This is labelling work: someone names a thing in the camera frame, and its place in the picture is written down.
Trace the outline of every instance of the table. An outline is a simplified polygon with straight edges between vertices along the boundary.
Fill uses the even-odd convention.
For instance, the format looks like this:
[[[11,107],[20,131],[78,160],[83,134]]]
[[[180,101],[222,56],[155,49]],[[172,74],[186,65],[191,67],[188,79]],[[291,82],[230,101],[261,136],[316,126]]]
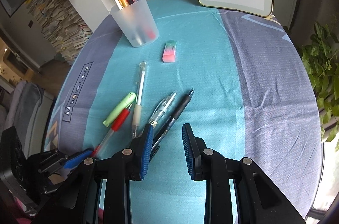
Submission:
[[[107,132],[103,120],[136,91],[138,64],[146,60],[142,125],[172,91],[180,97],[194,87],[195,93],[145,180],[131,182],[135,223],[203,223],[205,182],[188,175],[185,122],[225,157],[252,158],[306,216],[320,175],[320,123],[308,76],[281,25],[273,16],[206,8],[197,0],[150,0],[149,6],[160,32],[149,45],[133,48],[111,16],[94,32],[60,91],[45,148],[72,154],[99,144]],[[162,63],[170,40],[177,41],[176,62]],[[103,158],[130,141],[131,116]]]

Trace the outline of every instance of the stack of paper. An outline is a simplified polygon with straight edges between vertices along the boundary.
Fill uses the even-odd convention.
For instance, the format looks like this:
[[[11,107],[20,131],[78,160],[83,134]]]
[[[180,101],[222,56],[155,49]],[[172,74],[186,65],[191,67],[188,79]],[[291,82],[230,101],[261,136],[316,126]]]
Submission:
[[[28,0],[27,8],[41,26],[44,38],[71,65],[92,31],[69,0]]]

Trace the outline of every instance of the red pen grip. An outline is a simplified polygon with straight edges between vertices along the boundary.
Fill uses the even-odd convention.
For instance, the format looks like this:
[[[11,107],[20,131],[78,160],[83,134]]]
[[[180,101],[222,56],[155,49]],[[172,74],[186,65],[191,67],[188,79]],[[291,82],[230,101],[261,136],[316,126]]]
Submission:
[[[121,127],[121,125],[124,123],[124,121],[126,120],[127,116],[129,115],[129,111],[124,108],[121,113],[119,114],[119,116],[115,119],[114,123],[111,126],[111,129],[113,131],[118,131],[119,128]]]

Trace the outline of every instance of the pen holder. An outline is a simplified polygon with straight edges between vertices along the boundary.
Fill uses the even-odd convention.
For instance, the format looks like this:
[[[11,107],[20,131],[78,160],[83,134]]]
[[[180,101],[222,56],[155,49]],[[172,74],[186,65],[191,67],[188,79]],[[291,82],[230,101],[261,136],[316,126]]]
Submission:
[[[146,0],[139,0],[119,10],[114,6],[111,15],[133,47],[151,43],[159,36]]]

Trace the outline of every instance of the eraser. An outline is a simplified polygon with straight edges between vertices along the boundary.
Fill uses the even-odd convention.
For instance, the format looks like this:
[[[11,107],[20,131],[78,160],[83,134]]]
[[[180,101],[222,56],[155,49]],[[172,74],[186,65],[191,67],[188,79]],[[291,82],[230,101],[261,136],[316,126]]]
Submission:
[[[175,41],[167,42],[165,45],[164,54],[162,55],[162,61],[164,63],[175,62],[176,49],[177,49],[177,43]]]

